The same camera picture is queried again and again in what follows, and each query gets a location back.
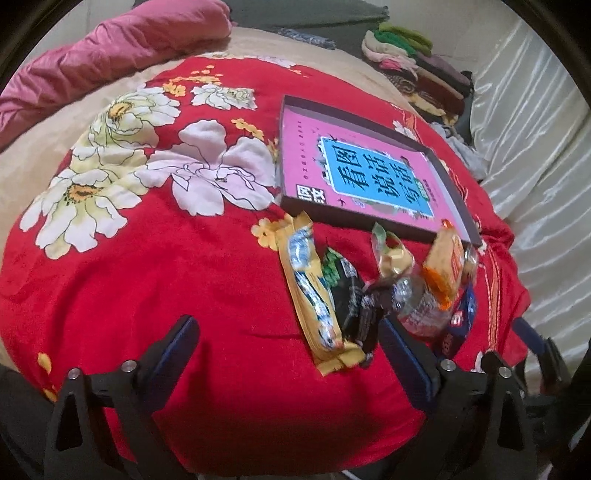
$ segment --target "orange snack package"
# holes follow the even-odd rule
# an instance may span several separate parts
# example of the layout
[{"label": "orange snack package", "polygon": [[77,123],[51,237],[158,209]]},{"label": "orange snack package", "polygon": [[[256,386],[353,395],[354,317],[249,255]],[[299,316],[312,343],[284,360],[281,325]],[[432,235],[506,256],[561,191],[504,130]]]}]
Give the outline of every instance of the orange snack package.
[{"label": "orange snack package", "polygon": [[447,220],[437,233],[433,246],[423,263],[423,278],[441,310],[449,309],[456,300],[465,253],[457,230]]}]

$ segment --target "yellow flower print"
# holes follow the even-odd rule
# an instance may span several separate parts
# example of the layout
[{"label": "yellow flower print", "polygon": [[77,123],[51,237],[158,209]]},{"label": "yellow flower print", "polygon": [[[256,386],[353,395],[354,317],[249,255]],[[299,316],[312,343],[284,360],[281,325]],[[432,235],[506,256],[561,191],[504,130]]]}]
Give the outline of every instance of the yellow flower print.
[{"label": "yellow flower print", "polygon": [[[49,376],[51,373],[51,358],[49,358],[49,355],[39,352],[37,354],[37,365],[45,370]],[[43,388],[43,393],[51,402],[55,403],[57,401],[57,390],[54,385],[51,386],[51,389]]]},{"label": "yellow flower print", "polygon": [[283,220],[271,222],[268,218],[262,218],[257,225],[253,225],[251,233],[256,237],[259,245],[263,248],[270,248],[277,252],[277,240],[275,239],[275,232],[287,225],[293,223],[294,219],[291,215],[285,214]]},{"label": "yellow flower print", "polygon": [[273,158],[273,163],[277,163],[277,158],[279,157],[279,139],[275,138],[275,140],[269,140],[267,142],[267,148],[269,152],[271,152],[271,157]]},{"label": "yellow flower print", "polygon": [[214,68],[213,65],[208,65],[206,67],[206,70],[195,70],[194,72],[191,72],[191,75],[198,75],[200,73],[202,73],[203,75],[209,75],[211,73],[211,70]]},{"label": "yellow flower print", "polygon": [[168,83],[162,85],[162,88],[166,93],[170,93],[173,97],[184,97],[187,95],[187,88],[185,85],[177,85],[169,80]]},{"label": "yellow flower print", "polygon": [[254,125],[247,123],[243,118],[236,118],[232,120],[232,123],[236,125],[238,130],[246,130],[249,133],[252,133],[254,138],[258,138],[261,142],[265,140],[265,134],[262,130],[259,130]]},{"label": "yellow flower print", "polygon": [[194,83],[207,83],[211,85],[221,85],[222,82],[220,81],[220,77],[223,77],[223,73],[218,73],[215,76],[204,76],[204,75],[196,75],[190,77],[175,77],[171,79],[171,82],[194,82]]},{"label": "yellow flower print", "polygon": [[301,70],[292,70],[292,69],[290,69],[290,72],[297,73],[298,75],[302,76],[302,77],[303,77],[303,78],[305,78],[305,79],[307,79],[307,78],[310,78],[310,77],[308,77],[307,75],[304,75],[304,74],[301,72]]}]

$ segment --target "pink pillow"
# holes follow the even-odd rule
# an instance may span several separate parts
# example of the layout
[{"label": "pink pillow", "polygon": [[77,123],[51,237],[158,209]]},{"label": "pink pillow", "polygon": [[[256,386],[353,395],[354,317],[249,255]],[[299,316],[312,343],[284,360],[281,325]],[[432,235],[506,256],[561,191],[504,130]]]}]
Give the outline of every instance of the pink pillow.
[{"label": "pink pillow", "polygon": [[231,31],[221,0],[150,0],[106,20],[73,45],[21,68],[0,95],[0,151],[99,86],[171,60]]}]

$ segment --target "candy wrapper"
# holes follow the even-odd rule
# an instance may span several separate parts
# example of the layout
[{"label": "candy wrapper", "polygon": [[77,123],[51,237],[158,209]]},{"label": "candy wrapper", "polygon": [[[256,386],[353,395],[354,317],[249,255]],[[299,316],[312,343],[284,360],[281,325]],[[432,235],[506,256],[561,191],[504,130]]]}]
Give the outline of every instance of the candy wrapper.
[{"label": "candy wrapper", "polygon": [[314,364],[327,375],[354,367],[365,358],[358,345],[343,338],[320,258],[312,239],[312,221],[301,213],[275,233],[281,265],[295,312]]},{"label": "candy wrapper", "polygon": [[381,277],[400,275],[414,266],[412,253],[396,235],[387,232],[379,223],[374,225],[371,232],[371,245]]}]

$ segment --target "red blanket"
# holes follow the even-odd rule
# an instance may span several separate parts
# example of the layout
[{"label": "red blanket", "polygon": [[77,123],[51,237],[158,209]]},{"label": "red blanket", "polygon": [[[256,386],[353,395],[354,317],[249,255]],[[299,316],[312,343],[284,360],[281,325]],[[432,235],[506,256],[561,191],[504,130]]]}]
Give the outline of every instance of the red blanket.
[{"label": "red blanket", "polygon": [[[496,349],[512,364],[526,352],[510,330],[529,302],[508,252],[512,233],[425,122],[286,61],[190,58],[109,105],[15,225],[0,274],[0,334],[22,373],[52,397],[70,368],[110,371],[182,314],[195,316],[201,343],[155,414],[194,471],[351,468],[399,448],[423,422],[379,349],[368,370],[319,374],[278,254],[252,229],[284,216],[272,204],[284,94],[395,127],[435,150],[486,242],[475,325],[454,360],[471,369],[479,352]],[[314,238],[364,280],[378,275],[368,232],[317,223]],[[429,249],[406,245],[419,262]]]}]

